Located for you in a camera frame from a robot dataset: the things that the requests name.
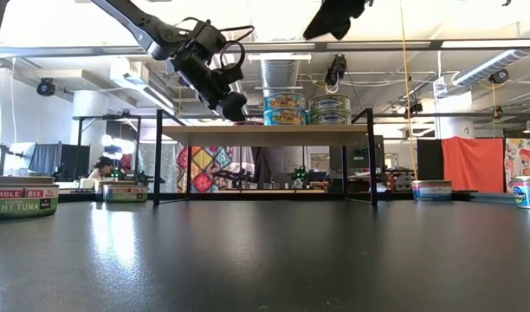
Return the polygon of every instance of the blue tuna can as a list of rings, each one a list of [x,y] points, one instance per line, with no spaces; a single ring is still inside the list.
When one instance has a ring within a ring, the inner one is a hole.
[[[511,178],[517,208],[530,209],[530,177]]]
[[[279,93],[271,94],[263,99],[263,111],[277,108],[306,109],[306,98],[301,94]]]
[[[342,94],[328,94],[315,96],[309,100],[309,109],[311,114],[317,114],[325,110],[343,110],[352,111],[350,98]]]
[[[452,181],[413,181],[411,189],[415,200],[452,199]]]
[[[326,110],[311,114],[312,125],[350,125],[352,113],[347,110]]]
[[[306,112],[299,108],[269,109],[263,114],[265,126],[276,125],[305,125]]]

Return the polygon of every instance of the stacked tuna cans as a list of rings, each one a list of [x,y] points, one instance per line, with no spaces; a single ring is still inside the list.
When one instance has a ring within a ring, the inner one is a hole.
[[[263,124],[305,125],[306,98],[301,94],[271,94],[263,99]]]
[[[352,103],[341,94],[316,96],[309,100],[309,121],[312,125],[352,124]]]

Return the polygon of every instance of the orange curtain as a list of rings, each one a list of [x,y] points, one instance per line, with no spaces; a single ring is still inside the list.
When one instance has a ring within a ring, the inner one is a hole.
[[[452,188],[504,192],[504,150],[501,139],[442,140],[444,179]]]

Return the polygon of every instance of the person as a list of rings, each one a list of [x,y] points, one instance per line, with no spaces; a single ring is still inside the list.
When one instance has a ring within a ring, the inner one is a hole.
[[[113,161],[105,156],[101,156],[96,160],[94,170],[88,176],[89,179],[103,180],[107,179],[109,174],[113,171]]]

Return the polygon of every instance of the table surface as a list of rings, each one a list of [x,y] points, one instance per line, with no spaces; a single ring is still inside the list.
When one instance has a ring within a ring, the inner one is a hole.
[[[185,146],[353,146],[366,126],[168,126],[163,134]]]
[[[0,221],[0,311],[530,311],[530,211],[60,204]]]

